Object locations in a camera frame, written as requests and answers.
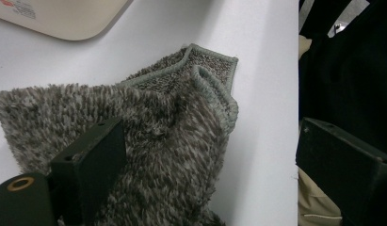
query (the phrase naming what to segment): dark clothing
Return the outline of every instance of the dark clothing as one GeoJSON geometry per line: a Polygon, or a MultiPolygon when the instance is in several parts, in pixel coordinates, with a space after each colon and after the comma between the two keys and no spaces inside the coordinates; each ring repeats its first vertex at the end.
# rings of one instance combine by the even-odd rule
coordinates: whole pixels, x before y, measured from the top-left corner
{"type": "Polygon", "coordinates": [[[299,116],[327,121],[387,153],[387,0],[333,38],[308,35],[299,61],[299,116]]]}

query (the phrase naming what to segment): brass insert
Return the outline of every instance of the brass insert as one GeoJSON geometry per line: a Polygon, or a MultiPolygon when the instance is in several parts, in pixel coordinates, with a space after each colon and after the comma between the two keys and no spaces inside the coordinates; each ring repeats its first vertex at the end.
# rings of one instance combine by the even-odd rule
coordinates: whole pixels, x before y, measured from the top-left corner
{"type": "Polygon", "coordinates": [[[22,178],[19,178],[19,179],[15,180],[15,181],[11,182],[10,185],[8,185],[8,190],[9,191],[22,190],[22,189],[32,185],[32,183],[34,183],[34,178],[32,178],[32,177],[22,177],[22,178]]]}

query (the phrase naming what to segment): white table surface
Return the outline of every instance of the white table surface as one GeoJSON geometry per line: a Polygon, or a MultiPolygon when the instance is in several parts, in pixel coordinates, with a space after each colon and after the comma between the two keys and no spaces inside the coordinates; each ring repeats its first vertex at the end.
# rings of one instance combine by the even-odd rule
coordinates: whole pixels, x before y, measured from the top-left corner
{"type": "MultiPolygon", "coordinates": [[[[296,226],[298,0],[135,0],[77,42],[0,20],[0,90],[114,84],[192,42],[239,58],[239,116],[212,210],[227,225],[296,226]]],[[[0,184],[18,173],[0,127],[0,184]]]]}

